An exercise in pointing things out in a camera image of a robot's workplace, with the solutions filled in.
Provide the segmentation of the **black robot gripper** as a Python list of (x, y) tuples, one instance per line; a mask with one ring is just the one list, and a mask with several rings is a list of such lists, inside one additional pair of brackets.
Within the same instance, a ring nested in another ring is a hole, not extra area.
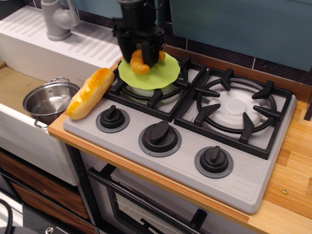
[(159, 61), (159, 52), (165, 48), (164, 30), (156, 24), (156, 12), (163, 2), (119, 2), (122, 17), (112, 18), (113, 34), (124, 59), (131, 61), (132, 54), (141, 44), (143, 61), (152, 68)]

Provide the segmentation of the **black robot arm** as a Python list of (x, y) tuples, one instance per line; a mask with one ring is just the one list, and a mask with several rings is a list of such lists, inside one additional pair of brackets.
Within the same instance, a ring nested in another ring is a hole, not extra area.
[(152, 0), (119, 0), (122, 17), (112, 18), (113, 34), (123, 57), (130, 62), (132, 54), (142, 49), (143, 62), (150, 67), (159, 61), (164, 50), (165, 31), (156, 25), (155, 3)]

